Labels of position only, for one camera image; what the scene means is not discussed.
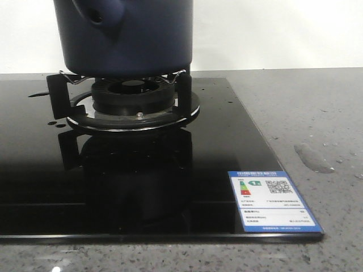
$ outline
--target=water droplet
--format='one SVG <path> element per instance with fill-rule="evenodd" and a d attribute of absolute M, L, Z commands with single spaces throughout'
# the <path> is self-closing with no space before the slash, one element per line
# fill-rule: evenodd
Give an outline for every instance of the water droplet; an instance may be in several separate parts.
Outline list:
<path fill-rule="evenodd" d="M 363 174 L 355 174 L 354 177 L 357 179 L 363 180 Z"/>
<path fill-rule="evenodd" d="M 323 155 L 313 150 L 308 144 L 295 144 L 294 148 L 304 165 L 316 173 L 335 172 L 335 169 L 327 162 Z"/>

